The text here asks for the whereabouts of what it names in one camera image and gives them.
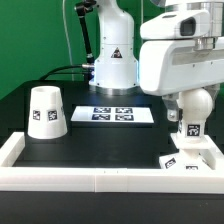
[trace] black tabletop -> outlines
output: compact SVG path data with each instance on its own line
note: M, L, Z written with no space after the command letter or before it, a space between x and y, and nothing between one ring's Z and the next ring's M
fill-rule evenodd
M68 133L58 139L27 135L30 91L35 86L61 89ZM224 100L206 123L206 134L224 151ZM154 123L71 122L76 106L148 107ZM138 92L107 96L88 84L31 81L0 101L0 144L24 131L26 147L17 167L159 168L161 155L177 152L169 134L177 123L167 120L161 97ZM145 193L0 192L2 223L223 223L223 195Z

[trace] white cup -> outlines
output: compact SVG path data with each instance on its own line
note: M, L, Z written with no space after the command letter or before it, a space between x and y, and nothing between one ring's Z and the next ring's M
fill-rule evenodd
M31 90L28 135L37 139L58 138L67 133L61 92L55 86Z

